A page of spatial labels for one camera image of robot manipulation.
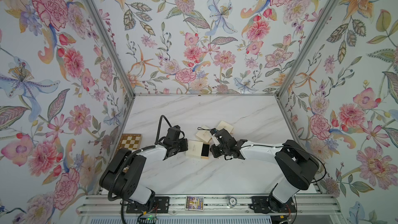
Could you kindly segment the cream drawer jewelry box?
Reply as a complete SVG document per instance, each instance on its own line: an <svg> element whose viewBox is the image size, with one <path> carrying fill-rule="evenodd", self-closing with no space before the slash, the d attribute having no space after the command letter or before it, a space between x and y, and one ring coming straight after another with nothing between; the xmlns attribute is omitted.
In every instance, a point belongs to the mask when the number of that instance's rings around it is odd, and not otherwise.
<svg viewBox="0 0 398 224"><path fill-rule="evenodd" d="M195 159L209 159L210 144L200 141L188 141L188 150L186 156Z"/></svg>

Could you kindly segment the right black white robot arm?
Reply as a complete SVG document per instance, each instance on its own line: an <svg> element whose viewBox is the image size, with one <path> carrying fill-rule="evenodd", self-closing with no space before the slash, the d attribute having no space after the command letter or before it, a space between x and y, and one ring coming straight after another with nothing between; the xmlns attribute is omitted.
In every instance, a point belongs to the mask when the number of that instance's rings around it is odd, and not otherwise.
<svg viewBox="0 0 398 224"><path fill-rule="evenodd" d="M281 169L284 179L272 189L269 201L287 203L297 192L307 190L315 181L321 161L293 141L283 144L265 145L248 140L236 141L225 129L210 131L214 144L210 151L214 158L223 156L225 160L259 160L274 163Z"/></svg>

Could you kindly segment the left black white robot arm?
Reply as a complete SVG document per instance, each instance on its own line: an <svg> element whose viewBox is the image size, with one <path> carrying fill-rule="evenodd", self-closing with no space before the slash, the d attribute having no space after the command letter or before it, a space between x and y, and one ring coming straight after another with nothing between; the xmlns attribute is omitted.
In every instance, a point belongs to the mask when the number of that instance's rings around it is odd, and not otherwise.
<svg viewBox="0 0 398 224"><path fill-rule="evenodd" d="M120 199L152 208L155 192L140 184L144 167L187 150L188 140L180 126L170 127L167 135L154 145L136 151L120 148L101 176L99 185L108 191L108 201Z"/></svg>

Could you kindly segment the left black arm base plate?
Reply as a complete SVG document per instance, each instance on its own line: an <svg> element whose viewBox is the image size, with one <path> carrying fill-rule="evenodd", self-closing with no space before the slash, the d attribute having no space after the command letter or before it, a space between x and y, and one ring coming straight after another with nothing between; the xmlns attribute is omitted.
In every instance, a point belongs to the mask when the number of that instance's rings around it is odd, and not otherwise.
<svg viewBox="0 0 398 224"><path fill-rule="evenodd" d="M167 214L169 212L169 207L170 197L154 196L151 197L146 204L138 202L128 203L125 212L127 214L142 214L144 212Z"/></svg>

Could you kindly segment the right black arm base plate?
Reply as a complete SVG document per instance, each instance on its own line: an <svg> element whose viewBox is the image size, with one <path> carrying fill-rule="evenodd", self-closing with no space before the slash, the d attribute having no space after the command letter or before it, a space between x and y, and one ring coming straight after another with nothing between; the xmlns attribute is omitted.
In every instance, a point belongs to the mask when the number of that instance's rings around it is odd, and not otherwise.
<svg viewBox="0 0 398 224"><path fill-rule="evenodd" d="M290 198L286 203L281 203L274 197L270 196L253 196L251 197L251 204L249 208L255 213L296 213L296 205L293 198Z"/></svg>

